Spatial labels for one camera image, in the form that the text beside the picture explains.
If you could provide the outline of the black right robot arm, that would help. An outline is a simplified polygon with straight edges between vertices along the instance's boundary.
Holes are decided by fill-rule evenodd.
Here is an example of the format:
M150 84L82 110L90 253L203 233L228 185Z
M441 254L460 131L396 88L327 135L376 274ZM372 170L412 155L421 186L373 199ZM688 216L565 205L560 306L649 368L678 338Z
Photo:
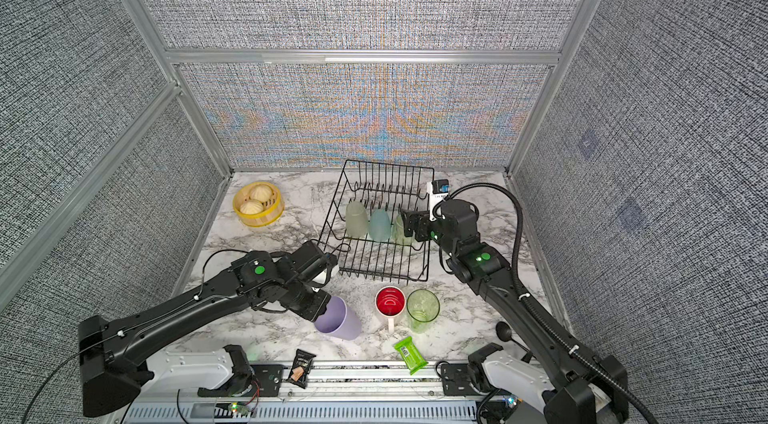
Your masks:
M478 218L474 204L456 198L402 214L405 235L444 251L453 275L501 315L538 362L525 363L488 344L469 358L476 385L521 399L548 423L626 422L624 366L566 331L522 283L516 259L482 240Z

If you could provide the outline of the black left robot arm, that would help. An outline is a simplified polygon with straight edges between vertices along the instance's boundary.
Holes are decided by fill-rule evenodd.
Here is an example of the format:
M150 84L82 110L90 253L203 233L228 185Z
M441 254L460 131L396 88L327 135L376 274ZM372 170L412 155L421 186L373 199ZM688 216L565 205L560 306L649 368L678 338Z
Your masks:
M325 291L338 263L315 241L293 252L252 250L199 286L152 308L78 325L82 413L101 417L131 403L160 373L150 359L172 342L247 308L278 303L314 322L331 300Z

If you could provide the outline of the white mug red inside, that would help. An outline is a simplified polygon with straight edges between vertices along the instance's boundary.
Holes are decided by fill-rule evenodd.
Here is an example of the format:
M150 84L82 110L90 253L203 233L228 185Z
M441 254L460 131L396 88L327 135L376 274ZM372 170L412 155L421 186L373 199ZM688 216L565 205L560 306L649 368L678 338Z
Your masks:
M406 296L396 286L385 286L375 296L375 309L389 333L394 333L406 307Z

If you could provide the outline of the lavender plastic cup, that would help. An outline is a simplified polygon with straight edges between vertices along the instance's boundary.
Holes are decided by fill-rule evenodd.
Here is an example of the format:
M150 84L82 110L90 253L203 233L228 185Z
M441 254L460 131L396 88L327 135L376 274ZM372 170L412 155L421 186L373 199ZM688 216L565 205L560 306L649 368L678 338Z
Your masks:
M322 334L343 340L354 340L362 332L358 315L338 296L331 297L326 311L317 318L314 326Z

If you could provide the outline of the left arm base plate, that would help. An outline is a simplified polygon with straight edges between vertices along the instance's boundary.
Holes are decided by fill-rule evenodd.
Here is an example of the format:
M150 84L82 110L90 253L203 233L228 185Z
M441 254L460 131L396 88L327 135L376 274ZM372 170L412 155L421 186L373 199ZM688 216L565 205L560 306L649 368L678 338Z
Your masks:
M252 375L244 381L241 388L222 386L208 390L199 388L197 396L201 398L224 397L277 397L282 385L285 367L282 364L252 364Z

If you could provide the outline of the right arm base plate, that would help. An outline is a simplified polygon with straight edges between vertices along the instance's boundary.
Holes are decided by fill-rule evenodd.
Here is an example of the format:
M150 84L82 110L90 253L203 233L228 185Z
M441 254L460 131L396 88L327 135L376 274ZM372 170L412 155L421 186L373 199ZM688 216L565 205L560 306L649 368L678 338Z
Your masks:
M440 362L437 364L436 369L445 396L479 397L483 395L472 384L467 363Z

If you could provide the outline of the teal translucent cup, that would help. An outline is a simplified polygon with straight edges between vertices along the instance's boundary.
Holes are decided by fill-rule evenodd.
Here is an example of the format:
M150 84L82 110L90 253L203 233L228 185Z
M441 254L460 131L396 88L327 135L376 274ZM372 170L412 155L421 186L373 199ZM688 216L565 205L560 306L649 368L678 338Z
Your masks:
M375 242L387 242L391 236L391 220L385 209L372 212L369 222L369 237Z

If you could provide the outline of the pale yellow-green frosted cup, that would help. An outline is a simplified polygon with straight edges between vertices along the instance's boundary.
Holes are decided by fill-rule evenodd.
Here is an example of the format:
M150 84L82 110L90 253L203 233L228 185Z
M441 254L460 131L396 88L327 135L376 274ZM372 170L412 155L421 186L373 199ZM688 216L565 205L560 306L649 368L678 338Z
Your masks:
M346 235L351 238L364 238L368 234L369 216L365 205L356 200L346 206Z

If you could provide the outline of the light green faceted glass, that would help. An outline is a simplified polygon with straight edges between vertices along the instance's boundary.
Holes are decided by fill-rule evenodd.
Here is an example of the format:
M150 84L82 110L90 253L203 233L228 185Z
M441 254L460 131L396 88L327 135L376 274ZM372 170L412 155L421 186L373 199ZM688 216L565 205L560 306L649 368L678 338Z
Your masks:
M391 240L402 246L410 246L413 243L413 237L405 235L405 223L401 213L396 214L392 224Z

